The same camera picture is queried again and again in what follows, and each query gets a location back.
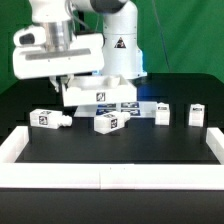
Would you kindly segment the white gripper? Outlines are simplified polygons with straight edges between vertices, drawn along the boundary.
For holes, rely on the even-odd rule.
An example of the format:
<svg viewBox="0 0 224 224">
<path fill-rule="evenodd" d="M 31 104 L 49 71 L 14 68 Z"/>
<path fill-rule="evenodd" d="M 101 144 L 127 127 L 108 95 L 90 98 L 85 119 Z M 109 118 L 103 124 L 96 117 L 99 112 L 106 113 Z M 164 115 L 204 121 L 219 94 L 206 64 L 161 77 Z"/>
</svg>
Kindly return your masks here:
<svg viewBox="0 0 224 224">
<path fill-rule="evenodd" d="M 41 45 L 16 47 L 13 52 L 14 74 L 19 79 L 49 77 L 55 91 L 59 92 L 56 76 L 67 75 L 64 85 L 68 88 L 74 74 L 103 68 L 103 45 L 103 35 L 94 33 L 76 36 L 68 50 L 47 52 Z"/>
</svg>

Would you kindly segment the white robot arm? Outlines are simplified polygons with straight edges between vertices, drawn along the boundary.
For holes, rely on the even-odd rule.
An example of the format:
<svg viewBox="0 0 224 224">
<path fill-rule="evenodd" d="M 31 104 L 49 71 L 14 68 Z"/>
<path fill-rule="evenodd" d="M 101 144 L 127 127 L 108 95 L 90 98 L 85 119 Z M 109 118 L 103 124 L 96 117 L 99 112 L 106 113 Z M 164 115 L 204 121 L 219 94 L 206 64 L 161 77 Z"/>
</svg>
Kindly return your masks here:
<svg viewBox="0 0 224 224">
<path fill-rule="evenodd" d="M 14 34 L 19 79 L 93 73 L 144 77 L 137 45 L 138 10 L 131 0 L 29 0 L 32 25 Z"/>
</svg>

